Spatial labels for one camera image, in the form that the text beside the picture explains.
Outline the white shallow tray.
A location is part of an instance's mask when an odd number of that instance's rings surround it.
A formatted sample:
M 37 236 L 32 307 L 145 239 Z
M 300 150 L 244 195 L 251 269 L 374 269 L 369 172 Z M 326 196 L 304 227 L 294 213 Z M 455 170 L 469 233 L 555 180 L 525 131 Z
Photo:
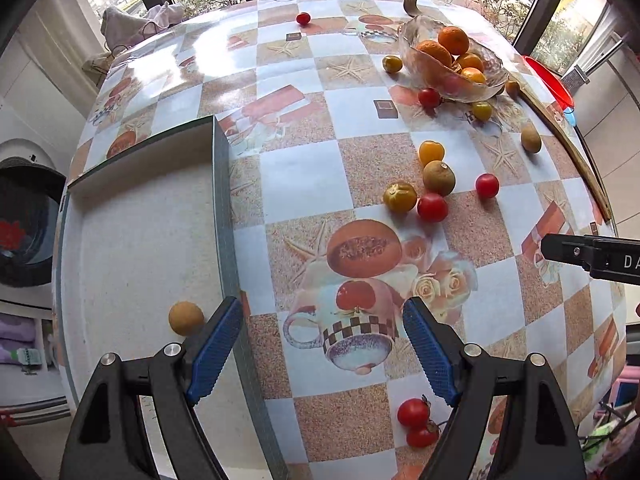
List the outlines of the white shallow tray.
M 170 308 L 205 314 L 241 292 L 230 146 L 213 117 L 151 136 L 70 182 L 52 287 L 63 384 L 77 410 L 101 356 L 152 356 L 177 340 Z

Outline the yellow tomato beside bowl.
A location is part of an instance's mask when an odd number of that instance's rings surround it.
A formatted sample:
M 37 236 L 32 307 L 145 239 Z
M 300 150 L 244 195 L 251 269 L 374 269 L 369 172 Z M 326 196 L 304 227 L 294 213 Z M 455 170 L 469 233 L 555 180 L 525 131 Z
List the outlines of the yellow tomato beside bowl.
M 383 70 L 386 73 L 393 75 L 397 74 L 402 70 L 402 59 L 397 55 L 385 55 L 382 59 Z

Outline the white washing machine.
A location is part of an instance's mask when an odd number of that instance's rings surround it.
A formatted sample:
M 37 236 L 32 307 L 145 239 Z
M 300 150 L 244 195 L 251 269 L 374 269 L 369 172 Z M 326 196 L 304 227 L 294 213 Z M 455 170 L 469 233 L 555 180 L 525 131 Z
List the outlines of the white washing machine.
M 1 104 L 1 299 L 52 307 L 52 261 L 70 158 Z

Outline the red plastic basin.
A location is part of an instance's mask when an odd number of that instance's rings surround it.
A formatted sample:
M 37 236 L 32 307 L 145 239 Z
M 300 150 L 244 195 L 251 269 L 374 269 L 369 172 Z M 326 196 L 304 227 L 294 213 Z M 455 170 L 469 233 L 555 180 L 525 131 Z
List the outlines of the red plastic basin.
M 550 72 L 546 66 L 530 56 L 524 55 L 523 60 L 541 78 L 562 110 L 574 110 L 575 102 L 572 95 L 554 73 Z

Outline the orange-yellow tomato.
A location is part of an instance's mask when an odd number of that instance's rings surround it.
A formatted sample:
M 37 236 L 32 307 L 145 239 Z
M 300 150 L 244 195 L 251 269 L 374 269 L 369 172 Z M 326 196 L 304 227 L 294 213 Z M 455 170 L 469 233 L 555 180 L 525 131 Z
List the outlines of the orange-yellow tomato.
M 418 148 L 418 156 L 420 163 L 425 167 L 430 162 L 435 160 L 443 160 L 445 156 L 444 146 L 433 140 L 423 141 Z

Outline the yellow tomato with calyx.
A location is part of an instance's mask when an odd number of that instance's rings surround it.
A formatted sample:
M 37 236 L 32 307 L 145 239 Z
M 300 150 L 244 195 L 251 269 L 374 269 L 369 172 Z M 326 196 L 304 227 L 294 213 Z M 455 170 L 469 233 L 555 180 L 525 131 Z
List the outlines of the yellow tomato with calyx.
M 383 202 L 393 214 L 408 214 L 417 201 L 416 189 L 405 181 L 390 184 L 383 193 Z

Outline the brown longan far right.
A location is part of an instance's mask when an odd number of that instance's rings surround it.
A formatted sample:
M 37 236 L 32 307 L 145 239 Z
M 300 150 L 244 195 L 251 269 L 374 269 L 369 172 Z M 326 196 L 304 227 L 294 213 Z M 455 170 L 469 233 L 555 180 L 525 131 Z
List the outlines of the brown longan far right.
M 521 130 L 521 144 L 530 154 L 537 154 L 541 150 L 541 136 L 533 124 L 526 124 Z

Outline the long wooden shoehorn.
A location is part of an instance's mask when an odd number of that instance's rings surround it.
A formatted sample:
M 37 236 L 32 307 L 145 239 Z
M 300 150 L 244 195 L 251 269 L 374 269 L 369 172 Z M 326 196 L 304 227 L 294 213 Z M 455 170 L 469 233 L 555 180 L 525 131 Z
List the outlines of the long wooden shoehorn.
M 404 0 L 404 10 L 410 18 L 426 15 L 419 9 L 418 0 Z M 575 144 L 577 136 L 567 133 L 566 121 L 560 117 L 558 110 L 550 107 L 554 101 L 552 96 L 544 96 L 543 94 L 537 93 L 538 91 L 545 92 L 547 90 L 544 82 L 528 66 L 518 52 L 513 51 L 505 56 L 500 56 L 496 52 L 494 53 L 500 58 L 503 66 L 508 71 L 508 80 L 515 80 L 520 85 L 518 97 L 512 100 L 517 103 L 525 103 L 547 127 L 551 134 L 555 136 L 555 139 L 558 140 L 559 144 L 564 148 L 564 151 L 566 151 L 567 156 L 572 161 L 578 174 L 582 177 L 582 180 L 585 181 L 591 198 L 598 206 L 598 211 L 602 219 L 606 222 L 611 221 L 613 219 L 611 204 L 605 195 L 604 189 L 591 170 L 591 166 L 588 164 L 584 153 L 578 150 Z

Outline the large orange left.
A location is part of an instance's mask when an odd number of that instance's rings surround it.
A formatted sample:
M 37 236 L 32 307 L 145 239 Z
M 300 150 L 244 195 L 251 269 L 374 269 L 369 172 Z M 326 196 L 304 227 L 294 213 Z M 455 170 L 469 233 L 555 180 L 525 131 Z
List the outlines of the large orange left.
M 435 40 L 423 40 L 416 45 L 416 50 L 428 54 L 440 64 L 450 67 L 452 64 L 452 56 L 450 52 Z

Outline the brown longan in tray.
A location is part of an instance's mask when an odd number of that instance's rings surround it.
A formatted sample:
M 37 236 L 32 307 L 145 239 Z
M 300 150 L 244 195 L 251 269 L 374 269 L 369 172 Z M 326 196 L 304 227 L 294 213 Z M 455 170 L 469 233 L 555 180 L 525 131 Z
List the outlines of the brown longan in tray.
M 178 301 L 168 312 L 168 323 L 176 334 L 189 337 L 205 324 L 204 313 L 194 302 Z

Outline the small orange in bowl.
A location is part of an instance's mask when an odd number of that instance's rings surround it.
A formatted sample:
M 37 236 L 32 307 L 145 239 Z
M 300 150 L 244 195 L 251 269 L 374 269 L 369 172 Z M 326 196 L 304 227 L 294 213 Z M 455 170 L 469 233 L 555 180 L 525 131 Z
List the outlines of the small orange in bowl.
M 464 70 L 465 68 L 475 68 L 481 73 L 484 73 L 485 71 L 485 66 L 482 58 L 473 52 L 466 52 L 465 54 L 459 55 L 456 59 L 456 62 L 460 65 L 462 70 Z

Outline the glass fruit bowl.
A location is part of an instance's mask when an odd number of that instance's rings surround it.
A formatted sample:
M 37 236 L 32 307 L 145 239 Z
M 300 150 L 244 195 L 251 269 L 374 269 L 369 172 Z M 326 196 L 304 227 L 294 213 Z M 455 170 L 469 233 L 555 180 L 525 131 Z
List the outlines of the glass fruit bowl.
M 469 36 L 468 52 L 479 55 L 485 66 L 486 84 L 474 84 L 460 75 L 462 68 L 452 56 L 450 67 L 443 66 L 437 60 L 416 50 L 423 40 L 437 41 L 438 32 L 446 25 L 441 21 L 419 15 L 398 29 L 398 46 L 402 62 L 414 84 L 420 88 L 433 88 L 444 99 L 462 103 L 487 101 L 500 93 L 509 79 L 509 73 L 503 62 L 490 49 Z

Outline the brown longan behind bowl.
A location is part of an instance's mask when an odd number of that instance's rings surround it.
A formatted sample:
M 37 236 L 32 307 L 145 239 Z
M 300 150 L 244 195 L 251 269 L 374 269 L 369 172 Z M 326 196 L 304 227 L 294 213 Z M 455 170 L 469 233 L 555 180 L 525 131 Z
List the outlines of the brown longan behind bowl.
M 520 93 L 520 85 L 515 80 L 508 80 L 504 85 L 504 90 L 512 98 L 516 99 Z

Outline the red tomato far table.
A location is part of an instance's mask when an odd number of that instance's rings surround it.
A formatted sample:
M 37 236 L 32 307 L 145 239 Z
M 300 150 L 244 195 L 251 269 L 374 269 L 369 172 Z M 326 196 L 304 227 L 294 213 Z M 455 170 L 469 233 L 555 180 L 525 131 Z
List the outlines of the red tomato far table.
M 311 17 L 307 12 L 300 12 L 296 15 L 296 22 L 300 26 L 307 26 L 310 23 Z

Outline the small orange front bowl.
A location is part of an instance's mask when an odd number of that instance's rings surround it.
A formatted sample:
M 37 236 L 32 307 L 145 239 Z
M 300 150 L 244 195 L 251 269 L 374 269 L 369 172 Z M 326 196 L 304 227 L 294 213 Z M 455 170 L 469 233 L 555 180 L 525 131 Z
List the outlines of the small orange front bowl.
M 486 84 L 487 81 L 485 74 L 473 66 L 462 68 L 460 75 L 474 84 Z

